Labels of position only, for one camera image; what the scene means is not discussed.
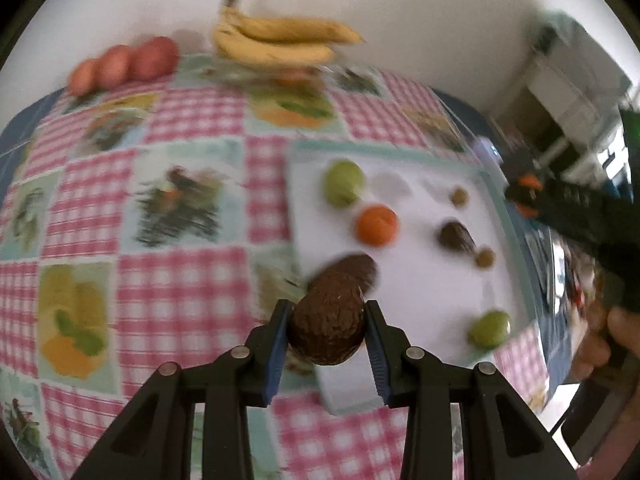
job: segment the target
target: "tray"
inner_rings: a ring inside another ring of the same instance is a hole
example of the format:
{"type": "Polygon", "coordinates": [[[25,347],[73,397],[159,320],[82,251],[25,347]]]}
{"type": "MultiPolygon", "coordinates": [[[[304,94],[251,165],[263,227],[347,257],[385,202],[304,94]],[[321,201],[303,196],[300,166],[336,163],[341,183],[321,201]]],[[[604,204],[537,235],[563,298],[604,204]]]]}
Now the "tray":
{"type": "MultiPolygon", "coordinates": [[[[426,152],[393,147],[299,140],[288,159],[289,215],[302,275],[313,276],[344,253],[364,251],[377,262],[377,287],[367,299],[378,300],[387,322],[404,329],[409,341],[444,362],[471,365],[483,352],[471,346],[466,333],[473,320],[492,308],[511,316],[511,336],[536,319],[526,263],[504,199],[482,166],[435,158],[426,152]],[[348,158],[376,184],[346,210],[327,204],[322,176],[331,162],[348,158]],[[410,196],[400,199],[380,187],[389,174],[399,175],[410,196]],[[466,208],[448,200],[454,186],[470,195],[466,208]],[[398,215],[400,232],[388,247],[372,248],[352,235],[353,221],[371,203],[385,203],[398,215]],[[478,269],[472,257],[443,250],[436,232],[448,219],[460,220],[478,246],[497,254],[489,270],[478,269]]],[[[331,413],[350,413],[381,401],[364,346],[347,362],[316,367],[322,398],[331,413]]]]}

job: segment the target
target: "banana bunch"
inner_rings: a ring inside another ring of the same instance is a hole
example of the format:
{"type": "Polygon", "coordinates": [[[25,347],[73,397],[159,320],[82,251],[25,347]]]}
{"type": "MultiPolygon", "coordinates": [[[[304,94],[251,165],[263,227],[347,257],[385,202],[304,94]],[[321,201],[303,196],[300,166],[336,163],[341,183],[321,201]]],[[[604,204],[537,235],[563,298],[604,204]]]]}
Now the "banana bunch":
{"type": "Polygon", "coordinates": [[[361,43],[362,37],[343,23],[321,18],[250,18],[238,0],[224,0],[213,43],[222,56],[261,66],[309,66],[334,58],[327,43],[361,43]]]}

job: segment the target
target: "screw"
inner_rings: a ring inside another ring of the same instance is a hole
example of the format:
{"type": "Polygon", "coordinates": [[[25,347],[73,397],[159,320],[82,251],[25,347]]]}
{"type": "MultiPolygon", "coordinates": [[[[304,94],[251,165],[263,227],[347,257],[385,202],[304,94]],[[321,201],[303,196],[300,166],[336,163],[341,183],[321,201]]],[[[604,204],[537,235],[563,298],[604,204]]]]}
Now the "screw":
{"type": "Polygon", "coordinates": [[[489,361],[482,361],[478,363],[478,370],[480,370],[481,374],[493,375],[495,374],[495,365],[489,361]]]}
{"type": "Polygon", "coordinates": [[[173,361],[168,361],[166,363],[162,363],[158,368],[158,371],[160,372],[160,375],[164,375],[165,377],[168,377],[170,375],[175,374],[178,371],[178,365],[173,361]]]}
{"type": "Polygon", "coordinates": [[[419,346],[409,346],[409,348],[406,349],[405,353],[409,359],[418,360],[424,357],[424,350],[419,346]]]}
{"type": "Polygon", "coordinates": [[[244,359],[245,357],[249,357],[251,350],[249,350],[246,346],[236,346],[231,349],[231,357],[234,359],[244,359]]]}

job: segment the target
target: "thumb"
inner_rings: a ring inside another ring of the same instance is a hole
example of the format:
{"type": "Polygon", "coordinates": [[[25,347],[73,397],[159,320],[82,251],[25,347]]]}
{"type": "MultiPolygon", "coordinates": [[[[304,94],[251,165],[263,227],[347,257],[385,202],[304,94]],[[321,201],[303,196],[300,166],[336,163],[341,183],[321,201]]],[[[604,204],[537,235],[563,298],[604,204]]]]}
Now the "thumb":
{"type": "Polygon", "coordinates": [[[607,316],[612,338],[640,357],[640,314],[616,307],[607,316]]]}

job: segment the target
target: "table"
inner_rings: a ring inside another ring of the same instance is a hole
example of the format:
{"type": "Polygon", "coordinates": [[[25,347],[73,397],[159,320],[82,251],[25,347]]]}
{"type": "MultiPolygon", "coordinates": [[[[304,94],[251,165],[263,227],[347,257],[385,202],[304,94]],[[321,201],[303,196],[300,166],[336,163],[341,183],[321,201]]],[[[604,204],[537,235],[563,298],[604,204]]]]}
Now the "table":
{"type": "MultiPolygon", "coordinates": [[[[38,478],[69,478],[157,366],[212,361],[274,300],[299,293],[284,171],[292,140],[477,163],[430,89],[350,68],[356,80],[333,67],[301,97],[274,82],[229,86],[217,60],[184,57],[151,83],[84,100],[63,92],[0,153],[24,159],[0,213],[0,401],[38,478]]],[[[488,359],[542,408],[537,323],[488,359]]],[[[331,416],[293,357],[270,408],[248,418],[257,479],[398,476],[406,410],[331,416]]],[[[199,478],[201,410],[195,427],[199,478]]],[[[459,427],[452,438],[462,478],[459,427]]]]}

